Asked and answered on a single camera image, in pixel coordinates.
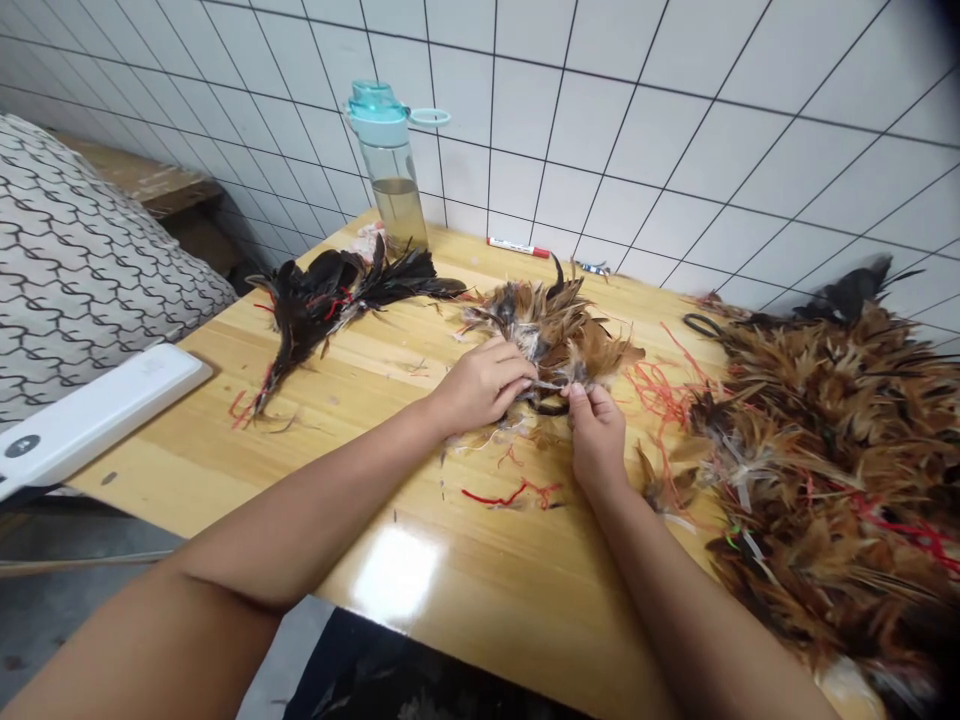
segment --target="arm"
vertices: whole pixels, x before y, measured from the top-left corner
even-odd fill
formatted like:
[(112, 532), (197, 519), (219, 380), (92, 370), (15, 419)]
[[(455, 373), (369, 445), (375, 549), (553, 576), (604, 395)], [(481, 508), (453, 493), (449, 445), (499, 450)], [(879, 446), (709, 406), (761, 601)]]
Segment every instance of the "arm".
[(536, 377), (513, 344), (466, 353), (429, 396), (314, 460), (134, 580), (2, 715), (234, 718), (283, 615), (449, 435), (497, 420)]
[(714, 582), (630, 487), (610, 395), (569, 393), (574, 474), (623, 573), (675, 696), (692, 717), (836, 718), (812, 678)]

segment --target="teal bottle cap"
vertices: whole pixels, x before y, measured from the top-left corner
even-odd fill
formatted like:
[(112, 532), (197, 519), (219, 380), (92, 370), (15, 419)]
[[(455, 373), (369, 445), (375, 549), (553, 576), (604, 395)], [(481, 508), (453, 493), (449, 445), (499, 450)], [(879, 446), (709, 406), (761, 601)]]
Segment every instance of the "teal bottle cap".
[(407, 122), (420, 127), (441, 127), (450, 122), (450, 113), (436, 108), (411, 110), (393, 94), (387, 83), (354, 80), (353, 95), (347, 101), (350, 127), (361, 142), (377, 147), (399, 147), (409, 138)]

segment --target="black scissors handle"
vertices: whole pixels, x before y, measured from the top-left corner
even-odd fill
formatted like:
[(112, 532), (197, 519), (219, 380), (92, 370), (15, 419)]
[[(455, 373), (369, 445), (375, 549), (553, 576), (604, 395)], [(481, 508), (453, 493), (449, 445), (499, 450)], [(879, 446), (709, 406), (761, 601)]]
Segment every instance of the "black scissors handle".
[(717, 325), (713, 320), (708, 318), (706, 315), (700, 315), (699, 313), (687, 313), (683, 316), (683, 324), (686, 325), (691, 330), (694, 330), (701, 335), (706, 335), (708, 338), (716, 340), (722, 334), (720, 326)]

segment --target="red marker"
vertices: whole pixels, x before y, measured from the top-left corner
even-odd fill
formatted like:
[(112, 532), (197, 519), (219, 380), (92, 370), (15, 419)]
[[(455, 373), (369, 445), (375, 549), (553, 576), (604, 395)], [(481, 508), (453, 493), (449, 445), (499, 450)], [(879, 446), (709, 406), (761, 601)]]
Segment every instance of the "red marker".
[(533, 245), (517, 245), (516, 243), (500, 240), (499, 238), (487, 238), (487, 245), (490, 245), (491, 247), (502, 248), (503, 250), (522, 252), (524, 255), (533, 255), (534, 257), (550, 257), (549, 250), (534, 247)]

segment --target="tied feather duster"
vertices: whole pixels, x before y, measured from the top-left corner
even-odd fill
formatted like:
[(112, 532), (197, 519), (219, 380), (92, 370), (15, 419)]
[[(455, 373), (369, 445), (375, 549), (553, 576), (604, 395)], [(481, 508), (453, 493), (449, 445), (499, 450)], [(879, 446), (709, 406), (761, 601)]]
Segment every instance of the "tied feather duster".
[(642, 348), (610, 336), (602, 325), (606, 318), (587, 312), (592, 303), (580, 295), (583, 278), (565, 280), (560, 261), (551, 257), (557, 268), (553, 285), (508, 282), (481, 297), (479, 306), (464, 311), (464, 332), (477, 327), (499, 332), (537, 366), (539, 380), (520, 398), (543, 415), (566, 412), (565, 405), (544, 404), (565, 385), (578, 382), (609, 389), (621, 362), (644, 357)]
[(957, 717), (960, 365), (880, 307), (913, 274), (889, 268), (792, 319), (706, 299), (733, 319), (731, 379), (690, 410), (697, 485), (730, 523), (718, 577), (784, 643), (817, 670), (851, 658), (894, 717)]
[(288, 260), (269, 277), (254, 275), (247, 282), (270, 293), (280, 332), (280, 348), (254, 401), (254, 416), (321, 342), (368, 310), (416, 295), (454, 298), (466, 291), (459, 280), (437, 277), (429, 250), (416, 247), (387, 260), (381, 235), (369, 264), (357, 253), (326, 250), (306, 272)]

